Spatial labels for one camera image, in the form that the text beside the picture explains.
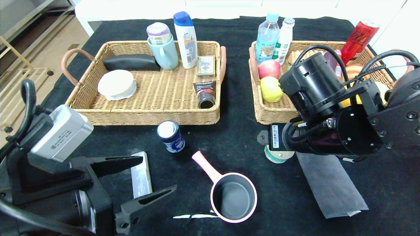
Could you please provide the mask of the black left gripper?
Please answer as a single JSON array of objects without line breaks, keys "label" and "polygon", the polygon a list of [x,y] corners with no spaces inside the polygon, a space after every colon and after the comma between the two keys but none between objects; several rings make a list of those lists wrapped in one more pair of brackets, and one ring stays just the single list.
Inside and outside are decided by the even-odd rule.
[{"label": "black left gripper", "polygon": [[143,162],[142,156],[75,157],[69,170],[50,173],[32,166],[27,157],[15,165],[15,205],[32,218],[43,217],[50,226],[33,223],[41,230],[112,236],[129,235],[141,219],[161,211],[170,202],[177,185],[147,194],[120,205],[114,214],[109,194],[99,177],[120,173]]}]

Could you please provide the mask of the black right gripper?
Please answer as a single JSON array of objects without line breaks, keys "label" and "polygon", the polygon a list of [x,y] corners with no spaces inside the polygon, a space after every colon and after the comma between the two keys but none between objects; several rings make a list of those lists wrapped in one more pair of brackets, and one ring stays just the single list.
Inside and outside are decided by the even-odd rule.
[{"label": "black right gripper", "polygon": [[269,145],[271,151],[294,151],[291,145],[291,129],[292,123],[271,123],[269,130],[258,133],[257,142]]}]

